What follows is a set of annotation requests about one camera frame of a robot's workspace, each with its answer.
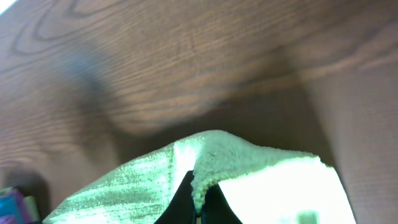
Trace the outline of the green microfiber cloth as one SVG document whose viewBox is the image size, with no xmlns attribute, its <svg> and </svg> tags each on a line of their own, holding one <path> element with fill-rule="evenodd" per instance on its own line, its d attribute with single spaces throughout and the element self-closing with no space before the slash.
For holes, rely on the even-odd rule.
<svg viewBox="0 0 398 224">
<path fill-rule="evenodd" d="M 242 223 L 354 223 L 336 170 L 309 152 L 204 131 L 133 159 L 66 198 L 45 223 L 154 223 L 192 170 L 196 218 L 219 185 Z"/>
</svg>

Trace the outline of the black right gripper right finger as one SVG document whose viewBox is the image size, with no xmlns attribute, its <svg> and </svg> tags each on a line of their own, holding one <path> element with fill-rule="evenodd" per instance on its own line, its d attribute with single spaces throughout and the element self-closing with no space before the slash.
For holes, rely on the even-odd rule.
<svg viewBox="0 0 398 224">
<path fill-rule="evenodd" d="M 242 224 L 228 205 L 219 185 L 207 191 L 200 218 L 202 224 Z"/>
</svg>

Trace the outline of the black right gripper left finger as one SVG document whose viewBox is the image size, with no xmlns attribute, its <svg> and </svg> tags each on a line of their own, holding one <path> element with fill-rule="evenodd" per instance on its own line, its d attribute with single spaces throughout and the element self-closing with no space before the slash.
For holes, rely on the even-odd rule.
<svg viewBox="0 0 398 224">
<path fill-rule="evenodd" d="M 192 170 L 185 174 L 168 207 L 155 224 L 196 224 L 191 185 L 193 178 Z"/>
</svg>

